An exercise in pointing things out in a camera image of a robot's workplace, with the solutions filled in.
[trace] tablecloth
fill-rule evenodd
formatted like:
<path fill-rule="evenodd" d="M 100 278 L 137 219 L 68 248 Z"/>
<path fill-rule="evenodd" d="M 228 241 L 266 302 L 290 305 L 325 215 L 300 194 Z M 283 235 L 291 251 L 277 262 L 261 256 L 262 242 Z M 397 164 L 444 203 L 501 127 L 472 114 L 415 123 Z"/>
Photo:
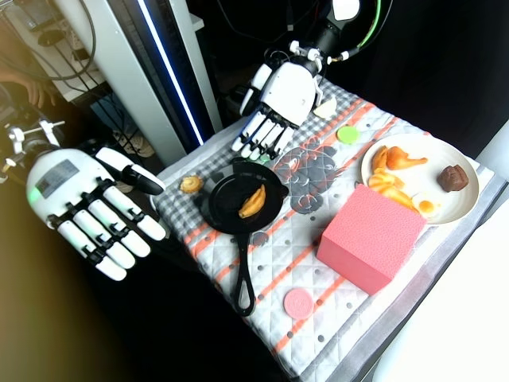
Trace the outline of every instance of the tablecloth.
<path fill-rule="evenodd" d="M 383 345 L 468 238 L 505 181 L 472 161 L 480 179 L 480 201 L 468 217 L 428 227 L 395 279 L 368 296 L 317 260 L 325 227 L 360 181 L 363 154 L 378 139 L 392 134 L 427 134 L 372 103 L 322 83 L 325 99 L 336 97 L 336 114 L 328 121 L 310 114 L 285 153 L 265 163 L 289 187 L 274 223 L 256 232 L 248 258 L 257 303 L 246 323 L 264 341 L 286 374 L 295 380 L 351 381 Z M 204 222 L 196 195 L 179 190 L 181 179 L 206 179 L 236 156 L 230 151 L 242 122 L 216 134 L 204 146 L 163 171 L 166 191 L 153 198 L 171 227 L 223 296 L 231 302 L 238 272 L 238 249 L 232 236 Z M 343 125 L 357 126 L 360 139 L 345 145 L 336 139 Z M 302 287 L 313 296 L 314 313 L 295 321 L 283 309 L 285 294 Z M 227 360 L 219 368 L 227 368 Z"/>

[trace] robotic arm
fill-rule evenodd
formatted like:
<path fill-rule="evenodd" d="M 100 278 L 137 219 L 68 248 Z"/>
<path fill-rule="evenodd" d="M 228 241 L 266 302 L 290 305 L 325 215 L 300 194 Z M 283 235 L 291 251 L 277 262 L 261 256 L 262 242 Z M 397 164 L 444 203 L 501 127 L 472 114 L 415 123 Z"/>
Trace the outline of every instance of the robotic arm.
<path fill-rule="evenodd" d="M 379 15 L 380 0 L 377 0 Z M 299 41 L 289 46 L 293 54 L 286 62 L 269 59 L 251 80 L 242 102 L 241 115 L 251 115 L 231 148 L 244 158 L 257 160 L 265 154 L 275 159 L 323 97 L 317 74 L 332 62 L 347 60 L 361 44 L 338 57 L 340 35 L 360 10 L 359 0 L 332 0 L 332 8 L 311 46 Z M 378 19 L 373 23 L 371 36 Z"/>
<path fill-rule="evenodd" d="M 165 229 L 115 187 L 114 176 L 146 193 L 159 194 L 165 185 L 110 148 L 101 148 L 95 158 L 80 150 L 61 149 L 52 133 L 55 125 L 47 121 L 40 125 L 25 132 L 10 128 L 15 154 L 6 160 L 2 178 L 7 179 L 9 167 L 33 156 L 26 182 L 32 210 L 94 267 L 113 280 L 124 279 L 135 256 L 150 253 L 150 245 L 134 226 L 152 240 L 164 239 Z M 36 131 L 44 131 L 47 142 L 25 140 Z"/>

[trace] pink box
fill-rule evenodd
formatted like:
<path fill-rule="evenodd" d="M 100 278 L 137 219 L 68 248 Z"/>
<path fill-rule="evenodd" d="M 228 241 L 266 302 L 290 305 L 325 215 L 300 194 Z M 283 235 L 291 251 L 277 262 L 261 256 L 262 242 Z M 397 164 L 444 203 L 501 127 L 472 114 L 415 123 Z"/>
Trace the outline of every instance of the pink box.
<path fill-rule="evenodd" d="M 325 229 L 317 258 L 368 294 L 403 265 L 426 220 L 360 185 Z"/>

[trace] plate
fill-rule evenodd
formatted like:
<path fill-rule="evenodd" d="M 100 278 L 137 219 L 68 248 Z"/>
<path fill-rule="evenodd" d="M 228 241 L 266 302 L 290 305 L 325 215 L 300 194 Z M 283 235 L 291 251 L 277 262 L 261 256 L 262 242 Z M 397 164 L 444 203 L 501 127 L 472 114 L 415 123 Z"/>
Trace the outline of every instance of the plate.
<path fill-rule="evenodd" d="M 403 192 L 409 197 L 417 193 L 426 194 L 427 198 L 441 205 L 436 216 L 428 218 L 428 224 L 440 225 L 452 223 L 466 216 L 475 207 L 479 199 L 479 178 L 468 159 L 448 143 L 431 135 L 397 134 L 380 139 L 364 155 L 361 164 L 363 183 L 373 174 L 371 160 L 381 146 L 399 146 L 409 154 L 409 158 L 428 158 L 424 165 L 405 170 L 387 169 L 405 182 Z M 437 177 L 447 166 L 460 165 L 468 177 L 468 185 L 461 191 L 447 193 L 440 187 Z"/>

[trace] frying pan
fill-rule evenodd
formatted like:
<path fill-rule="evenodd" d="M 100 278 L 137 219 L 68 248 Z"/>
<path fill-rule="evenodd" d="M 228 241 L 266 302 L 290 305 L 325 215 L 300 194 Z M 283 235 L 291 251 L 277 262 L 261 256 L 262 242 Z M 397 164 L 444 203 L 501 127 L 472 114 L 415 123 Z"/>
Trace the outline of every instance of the frying pan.
<path fill-rule="evenodd" d="M 266 199 L 262 209 L 241 219 L 239 210 L 246 199 L 265 185 Z M 247 266 L 247 249 L 251 233 L 266 227 L 281 211 L 288 189 L 278 176 L 265 166 L 239 160 L 214 173 L 200 191 L 198 205 L 205 221 L 217 231 L 235 236 L 239 246 L 239 277 L 235 286 L 234 306 L 241 316 L 249 316 L 255 308 L 255 292 Z M 243 284 L 246 284 L 249 306 L 240 306 Z"/>

